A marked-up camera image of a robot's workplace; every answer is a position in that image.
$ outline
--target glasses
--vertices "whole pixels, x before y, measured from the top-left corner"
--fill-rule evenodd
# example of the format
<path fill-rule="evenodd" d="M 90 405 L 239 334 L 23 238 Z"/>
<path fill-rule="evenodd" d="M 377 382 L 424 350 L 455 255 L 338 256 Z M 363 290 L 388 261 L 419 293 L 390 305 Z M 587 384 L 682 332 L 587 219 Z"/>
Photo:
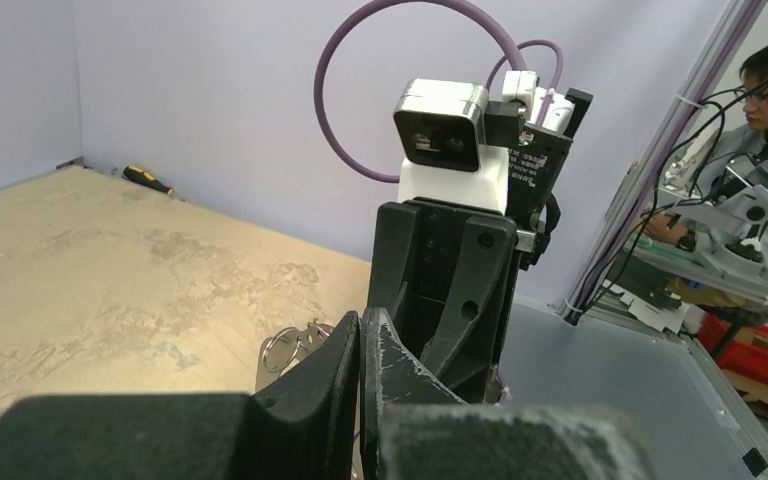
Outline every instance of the glasses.
<path fill-rule="evenodd" d="M 750 95 L 747 95 L 747 92 L 748 90 L 745 88 L 735 88 L 734 96 L 741 102 L 746 102 L 748 100 L 761 108 L 767 105 L 768 92 L 755 92 Z"/>

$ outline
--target screwdriver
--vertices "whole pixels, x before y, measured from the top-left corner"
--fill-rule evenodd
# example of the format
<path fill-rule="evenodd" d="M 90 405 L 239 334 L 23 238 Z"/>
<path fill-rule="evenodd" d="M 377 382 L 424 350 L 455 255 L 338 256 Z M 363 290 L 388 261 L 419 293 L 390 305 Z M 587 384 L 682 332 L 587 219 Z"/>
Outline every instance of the screwdriver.
<path fill-rule="evenodd" d="M 136 184 L 148 187 L 152 190 L 165 193 L 167 195 L 174 195 L 175 189 L 167 187 L 160 180 L 156 179 L 154 175 L 148 173 L 140 167 L 134 165 L 128 165 L 122 170 L 122 177 L 130 180 Z"/>

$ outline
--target black cable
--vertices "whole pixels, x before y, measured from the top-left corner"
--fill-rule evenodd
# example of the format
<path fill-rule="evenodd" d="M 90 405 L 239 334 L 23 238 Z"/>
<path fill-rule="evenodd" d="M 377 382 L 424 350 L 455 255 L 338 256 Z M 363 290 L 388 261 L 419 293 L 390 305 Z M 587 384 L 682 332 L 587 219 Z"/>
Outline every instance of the black cable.
<path fill-rule="evenodd" d="M 710 100 L 710 99 L 712 99 L 714 97 L 719 97 L 720 95 L 725 95 L 727 93 L 737 93 L 737 92 L 740 92 L 742 90 L 743 90 L 743 87 L 727 88 L 725 90 L 720 90 L 719 92 L 714 92 L 714 93 L 708 95 L 707 97 L 703 98 L 702 100 L 700 100 L 699 103 L 705 103 L 705 102 L 707 102 L 708 100 Z"/>
<path fill-rule="evenodd" d="M 558 205 L 558 200 L 555 198 L 555 195 L 550 193 L 549 199 L 546 200 L 546 234 L 551 234 L 560 221 L 561 207 Z"/>
<path fill-rule="evenodd" d="M 693 182 L 690 184 L 690 194 L 693 194 L 693 190 L 698 188 L 697 182 L 699 181 L 699 177 L 702 175 L 702 170 L 705 168 L 705 166 L 711 162 L 711 157 L 714 155 L 714 151 L 717 149 L 717 144 L 720 143 L 720 138 L 723 136 L 723 130 L 726 129 L 726 110 L 723 108 L 722 105 L 720 105 L 717 102 L 713 102 L 710 100 L 702 102 L 702 105 L 713 105 L 717 108 L 717 115 L 720 117 L 720 126 L 717 129 L 717 134 L 714 136 L 714 143 L 711 145 L 711 148 L 708 149 L 708 152 L 705 154 L 705 158 L 702 159 L 702 163 L 699 164 L 698 167 L 696 167 L 696 170 L 693 172 Z"/>
<path fill-rule="evenodd" d="M 673 147 L 673 148 L 672 148 L 672 149 L 669 151 L 669 153 L 667 153 L 667 155 L 666 155 L 666 157 L 665 157 L 665 159 L 664 159 L 664 163 L 663 163 L 663 164 L 661 164 L 661 166 L 658 168 L 658 176 L 656 177 L 656 178 L 657 178 L 657 180 L 655 181 L 655 188 L 654 188 L 654 192 L 653 192 L 653 200 L 656 200 L 656 201 L 657 201 L 658 184 L 659 184 L 659 182 L 660 182 L 660 178 L 661 178 L 661 176 L 663 175 L 663 172 L 664 172 L 664 168 L 667 166 L 667 164 L 669 163 L 669 161 L 670 161 L 670 159 L 672 158 L 672 156 L 673 156 L 673 155 L 675 155 L 675 154 L 676 154 L 676 152 L 678 152 L 678 150 L 680 150 L 682 147 L 684 147 L 685 145 L 688 145 L 690 142 L 692 142 L 693 140 L 695 140 L 695 139 L 696 139 L 696 137 L 698 137 L 698 136 L 699 136 L 699 135 L 702 133 L 702 131 L 704 131 L 704 130 L 705 130 L 705 128 L 707 128 L 707 127 L 708 127 L 708 125 L 710 125 L 711 123 L 713 123 L 713 122 L 714 122 L 714 120 L 716 120 L 716 119 L 717 119 L 717 117 L 724 117 L 724 116 L 725 116 L 725 112 L 726 112 L 728 109 L 730 109 L 731 107 L 735 106 L 736 104 L 738 104 L 739 102 L 741 102 L 741 101 L 742 101 L 742 100 L 744 100 L 745 98 L 747 98 L 747 97 L 749 97 L 749 96 L 751 96 L 751 95 L 754 95 L 754 94 L 755 94 L 755 93 L 757 93 L 757 92 L 760 92 L 760 91 L 762 91 L 762 90 L 766 89 L 767 87 L 768 87 L 768 79 L 767 79 L 767 80 L 765 80 L 765 81 L 763 81 L 763 82 L 761 82 L 761 83 L 759 83 L 759 84 L 758 84 L 758 85 L 756 85 L 754 88 L 752 88 L 752 89 L 749 89 L 749 90 L 747 90 L 747 91 L 745 91 L 745 92 L 743 92 L 743 89 L 742 89 L 742 88 L 735 88 L 735 89 L 724 90 L 724 91 L 722 91 L 722 92 L 717 92 L 717 93 L 715 93 L 715 94 L 713 94 L 713 95 L 709 95 L 708 97 L 706 97 L 706 98 L 704 99 L 705 101 L 709 100 L 710 98 L 713 98 L 714 96 L 717 96 L 717 95 L 721 95 L 721 94 L 723 94 L 723 93 L 727 93 L 728 91 L 734 91 L 734 92 L 742 92 L 740 95 L 738 95 L 738 96 L 737 96 L 737 98 L 735 98 L 734 100 L 732 100 L 731 102 L 729 102 L 728 104 L 726 104 L 725 106 L 723 106 L 723 107 L 722 107 L 722 111 L 718 111 L 716 115 L 712 116 L 710 119 L 708 119 L 708 121 L 706 121 L 704 124 L 702 124 L 702 126 L 701 126 L 701 127 L 699 127 L 699 128 L 696 130 L 696 132 L 694 132 L 694 134 L 693 134 L 693 135 L 691 135 L 691 136 L 690 136 L 690 137 L 689 137 L 687 140 L 685 140 L 685 141 L 683 141 L 683 142 L 679 143 L 678 145 L 675 145 L 675 146 L 674 146 L 674 147 Z M 653 208 L 653 209 L 650 211 L 650 214 L 647 216 L 647 218 L 646 218 L 646 220 L 645 220 L 645 223 L 644 223 L 644 225 L 641 227 L 641 229 L 640 229 L 640 232 L 638 232 L 637 238 L 635 238 L 635 241 L 634 241 L 634 243 L 632 244 L 632 250 L 630 250 L 630 251 L 629 251 L 629 258 L 630 258 L 630 256 L 631 256 L 631 255 L 630 255 L 630 253 L 631 253 L 631 251 L 633 251 L 633 248 L 634 248 L 634 246 L 636 246 L 636 245 L 637 245 L 637 243 L 638 243 L 638 241 L 640 240 L 641 232 L 643 231 L 643 229 L 645 229 L 645 228 L 646 228 L 646 225 L 648 225 L 649 221 L 651 221 L 652 217 L 654 216 L 654 213 L 652 213 L 652 212 L 655 212 L 655 210 L 656 210 L 656 209 L 654 209 L 654 208 Z M 629 212 L 629 215 L 628 215 L 628 216 L 626 216 L 626 218 L 623 220 L 623 223 L 625 223 L 625 222 L 627 222 L 627 221 L 628 221 L 628 219 L 631 217 L 631 214 L 632 214 L 632 212 Z M 612 239 L 611 239 L 611 242 L 610 242 L 610 244 L 611 244 L 611 245 L 613 245 L 613 244 L 614 244 L 614 242 L 616 242 L 616 241 L 618 241 L 618 240 L 619 240 L 619 238 L 618 238 L 618 237 L 619 237 L 619 235 L 618 235 L 618 234 L 619 234 L 619 232 L 615 233 L 615 234 L 614 234 L 614 237 L 612 237 Z M 591 269 L 590 269 L 590 271 L 588 271 L 588 272 L 587 272 L 587 275 L 585 275 L 585 277 L 584 277 L 584 278 L 585 278 L 585 281 L 586 281 L 588 278 L 590 278 L 590 277 L 591 277 L 591 276 L 592 276 L 592 275 L 595 273 L 596 267 L 597 267 L 597 266 L 598 266 L 600 263 L 602 263 L 603 257 L 604 257 L 604 255 L 605 255 L 605 254 L 608 252 L 608 250 L 606 250 L 606 251 L 605 251 L 605 252 L 602 254 L 602 256 L 601 256 L 599 259 L 597 259 L 597 261 L 596 261 L 596 262 L 594 263 L 594 265 L 593 265 L 593 268 L 591 268 Z M 616 259 L 616 256 L 619 254 L 619 252 L 620 252 L 621 250 L 622 250 L 622 248 L 618 249 L 618 250 L 617 250 L 617 252 L 616 252 L 614 255 L 612 255 L 610 262 L 613 262 L 613 261 Z M 600 284 L 599 284 L 599 283 L 594 283 L 594 284 L 593 284 L 593 286 L 592 286 L 592 287 L 589 289 L 589 291 L 586 293 L 586 295 L 585 295 L 583 298 L 587 298 L 587 297 L 589 297 L 589 296 L 593 295 L 593 292 L 594 292 L 596 289 L 599 289 L 599 288 L 600 288 Z M 588 302 L 587 304 L 585 304 L 585 308 L 584 308 L 584 309 L 582 309 L 582 310 L 581 310 L 580 312 L 578 312 L 578 313 L 580 313 L 580 314 L 583 314 L 584 312 L 586 312 L 586 311 L 587 311 L 587 309 L 589 308 L 589 306 L 592 306 L 592 305 L 593 305 L 593 302 L 592 302 L 592 301 L 591 301 L 591 302 Z"/>
<path fill-rule="evenodd" d="M 719 160 L 721 158 L 725 158 L 725 157 L 727 157 L 729 155 L 733 155 L 734 157 L 738 157 L 738 156 L 741 156 L 741 155 L 751 156 L 751 155 L 754 155 L 754 154 L 746 153 L 746 152 L 730 152 L 730 153 L 718 156 L 713 161 L 717 161 L 717 160 Z M 653 208 L 652 210 L 650 210 L 649 214 L 647 215 L 647 217 L 643 221 L 638 223 L 637 226 L 635 227 L 635 229 L 639 229 L 638 232 L 637 232 L 637 236 L 635 237 L 634 242 L 632 242 L 631 247 L 628 249 L 628 254 L 625 257 L 625 260 L 623 261 L 623 264 L 620 265 L 620 269 L 617 272 L 616 279 L 615 280 L 611 280 L 611 282 L 608 284 L 607 287 L 600 286 L 601 291 L 598 292 L 593 297 L 593 299 L 590 302 L 587 303 L 587 306 L 583 309 L 582 313 L 584 313 L 587 310 L 589 310 L 590 308 L 592 308 L 593 305 L 598 303 L 599 300 L 601 300 L 605 296 L 605 294 L 608 293 L 608 291 L 611 289 L 611 287 L 613 287 L 614 285 L 617 284 L 617 279 L 622 277 L 622 274 L 623 274 L 623 272 L 625 272 L 625 269 L 628 266 L 629 261 L 631 261 L 632 254 L 634 253 L 634 249 L 637 247 L 637 244 L 640 242 L 640 238 L 643 235 L 643 231 L 646 229 L 646 226 L 649 225 L 649 222 L 652 220 L 652 218 L 654 218 L 654 216 L 656 214 L 661 213 L 661 212 L 666 211 L 666 210 L 669 210 L 671 208 L 676 208 L 676 207 L 693 207 L 693 206 L 696 206 L 696 205 L 701 205 L 701 204 L 711 200 L 714 197 L 714 195 L 716 194 L 719 186 L 722 185 L 724 178 L 725 178 L 725 176 L 720 177 L 720 179 L 717 181 L 717 183 L 718 183 L 717 186 L 716 187 L 712 186 L 711 187 L 711 191 L 708 193 L 708 195 L 701 196 L 700 198 L 695 198 L 695 199 L 682 200 L 680 202 L 671 203 L 671 204 L 664 205 L 664 206 L 657 207 L 657 208 Z M 657 205 L 657 203 L 658 203 L 657 190 L 653 193 L 652 200 L 653 200 L 652 204 L 653 205 Z M 614 253 L 614 255 L 611 257 L 611 262 L 610 263 L 613 263 L 616 260 L 616 258 L 619 256 L 620 252 L 622 252 L 622 250 L 623 250 L 622 247 L 620 247 L 617 250 L 617 252 Z"/>

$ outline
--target screw hole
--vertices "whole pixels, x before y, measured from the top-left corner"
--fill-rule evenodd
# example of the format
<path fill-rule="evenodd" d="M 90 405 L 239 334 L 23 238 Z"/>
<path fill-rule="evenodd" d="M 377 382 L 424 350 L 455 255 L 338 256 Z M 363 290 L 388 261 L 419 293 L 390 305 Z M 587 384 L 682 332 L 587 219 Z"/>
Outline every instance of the screw hole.
<path fill-rule="evenodd" d="M 464 320 L 472 320 L 478 316 L 478 304 L 472 300 L 464 302 L 461 306 L 461 317 Z"/>
<path fill-rule="evenodd" d="M 493 248 L 493 243 L 495 240 L 493 240 L 493 235 L 490 235 L 489 233 L 482 233 L 478 236 L 478 245 L 481 246 L 481 248 L 484 249 L 490 249 Z"/>

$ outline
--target red bin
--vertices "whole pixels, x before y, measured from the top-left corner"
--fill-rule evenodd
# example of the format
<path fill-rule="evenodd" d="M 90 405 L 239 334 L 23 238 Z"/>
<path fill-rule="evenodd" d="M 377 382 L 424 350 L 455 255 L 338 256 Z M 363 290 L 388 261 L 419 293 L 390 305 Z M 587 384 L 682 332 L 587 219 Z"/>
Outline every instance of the red bin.
<path fill-rule="evenodd" d="M 710 352 L 729 326 L 730 324 L 717 317 L 707 315 L 702 328 L 699 329 L 699 341 Z M 752 331 L 757 337 L 768 339 L 768 327 L 747 328 L 747 330 Z M 723 370 L 730 370 L 768 385 L 768 351 L 763 348 L 734 341 L 717 361 L 717 365 Z"/>

